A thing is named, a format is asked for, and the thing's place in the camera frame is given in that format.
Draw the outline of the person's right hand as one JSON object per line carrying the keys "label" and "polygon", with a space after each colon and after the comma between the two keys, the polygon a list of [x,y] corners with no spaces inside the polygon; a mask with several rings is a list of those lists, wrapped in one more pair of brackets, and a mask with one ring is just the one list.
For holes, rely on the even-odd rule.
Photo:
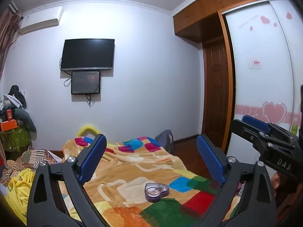
{"label": "person's right hand", "polygon": [[280,185],[282,184],[282,177],[280,175],[279,172],[276,172],[272,178],[271,178],[271,184],[272,184],[272,188],[274,190],[274,196],[277,195],[277,190],[280,187]]}

